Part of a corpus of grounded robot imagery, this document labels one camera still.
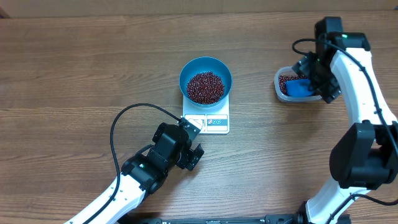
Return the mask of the red adzuki beans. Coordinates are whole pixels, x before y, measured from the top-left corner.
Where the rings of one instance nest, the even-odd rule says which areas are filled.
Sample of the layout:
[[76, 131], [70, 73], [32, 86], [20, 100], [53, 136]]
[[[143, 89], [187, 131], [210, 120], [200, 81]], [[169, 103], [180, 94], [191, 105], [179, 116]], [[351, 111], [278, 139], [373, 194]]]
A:
[[229, 91], [230, 87], [213, 72], [197, 73], [186, 85], [188, 98], [200, 105], [218, 103]]

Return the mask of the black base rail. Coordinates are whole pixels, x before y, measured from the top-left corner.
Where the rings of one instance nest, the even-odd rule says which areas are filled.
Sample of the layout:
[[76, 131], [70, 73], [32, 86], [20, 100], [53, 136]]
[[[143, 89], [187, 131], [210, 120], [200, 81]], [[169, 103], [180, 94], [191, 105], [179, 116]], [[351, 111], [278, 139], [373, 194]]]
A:
[[133, 215], [124, 215], [118, 223], [133, 224], [294, 224], [303, 223], [296, 215], [266, 215], [265, 217], [249, 218], [200, 218], [200, 219], [174, 219], [138, 218]]

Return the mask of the clear plastic container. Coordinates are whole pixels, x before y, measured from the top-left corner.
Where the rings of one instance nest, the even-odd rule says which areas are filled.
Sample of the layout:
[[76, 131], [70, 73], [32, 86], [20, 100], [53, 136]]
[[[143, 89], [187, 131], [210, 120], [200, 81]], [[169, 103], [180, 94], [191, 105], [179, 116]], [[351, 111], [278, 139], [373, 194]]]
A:
[[320, 95], [315, 96], [305, 96], [305, 97], [294, 97], [288, 96], [282, 92], [279, 85], [279, 78], [283, 75], [288, 77], [297, 76], [297, 74], [293, 71], [292, 67], [282, 67], [280, 68], [274, 76], [274, 87], [277, 98], [284, 103], [307, 103], [313, 101], [320, 101], [322, 98]]

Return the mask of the white digital kitchen scale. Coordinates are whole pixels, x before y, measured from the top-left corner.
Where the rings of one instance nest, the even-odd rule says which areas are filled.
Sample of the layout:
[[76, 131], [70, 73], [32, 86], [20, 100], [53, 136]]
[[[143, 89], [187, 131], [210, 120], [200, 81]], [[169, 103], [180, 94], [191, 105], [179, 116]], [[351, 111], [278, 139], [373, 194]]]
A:
[[228, 134], [230, 130], [229, 96], [215, 105], [199, 105], [183, 97], [183, 117], [202, 126], [200, 134]]

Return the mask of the teal plastic bowl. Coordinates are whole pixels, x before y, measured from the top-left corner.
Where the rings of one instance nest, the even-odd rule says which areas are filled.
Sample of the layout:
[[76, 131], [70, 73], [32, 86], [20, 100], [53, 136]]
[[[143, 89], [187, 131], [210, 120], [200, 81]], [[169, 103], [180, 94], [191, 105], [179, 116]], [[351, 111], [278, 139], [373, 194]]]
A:
[[232, 89], [233, 78], [229, 68], [219, 59], [213, 57], [198, 57], [189, 61], [180, 72], [179, 87], [184, 97], [188, 98], [186, 85], [194, 75], [202, 72], [213, 72], [219, 75], [223, 81]]

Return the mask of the blue plastic measuring scoop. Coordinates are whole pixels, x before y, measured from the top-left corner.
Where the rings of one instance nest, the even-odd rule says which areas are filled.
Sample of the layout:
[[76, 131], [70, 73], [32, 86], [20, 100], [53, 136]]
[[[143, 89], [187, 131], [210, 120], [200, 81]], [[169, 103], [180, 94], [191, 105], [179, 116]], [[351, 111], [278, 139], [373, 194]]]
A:
[[290, 80], [285, 83], [286, 92], [293, 97], [312, 96], [314, 90], [309, 79]]

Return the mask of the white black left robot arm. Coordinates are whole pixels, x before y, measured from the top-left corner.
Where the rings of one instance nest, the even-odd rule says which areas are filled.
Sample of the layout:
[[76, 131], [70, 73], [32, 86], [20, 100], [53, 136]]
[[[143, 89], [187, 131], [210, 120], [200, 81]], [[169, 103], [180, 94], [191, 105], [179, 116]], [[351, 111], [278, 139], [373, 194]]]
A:
[[116, 223], [138, 207], [165, 182], [174, 166], [193, 170], [204, 150], [191, 149], [192, 141], [203, 125], [193, 119], [182, 119], [178, 125], [161, 123], [152, 138], [153, 145], [143, 147], [121, 168], [120, 180], [112, 184], [68, 223]]

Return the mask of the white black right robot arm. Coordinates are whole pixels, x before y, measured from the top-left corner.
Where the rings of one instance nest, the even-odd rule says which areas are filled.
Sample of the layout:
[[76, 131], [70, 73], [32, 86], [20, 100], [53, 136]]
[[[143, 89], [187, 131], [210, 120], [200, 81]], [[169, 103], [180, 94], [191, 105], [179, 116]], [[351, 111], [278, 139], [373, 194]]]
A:
[[327, 103], [343, 96], [349, 129], [331, 151], [330, 178], [302, 204], [295, 222], [344, 223], [341, 214], [358, 198], [397, 205], [368, 196], [397, 175], [397, 118], [378, 85], [366, 35], [344, 32], [340, 17], [324, 17], [314, 31], [315, 51], [304, 54], [294, 72]]

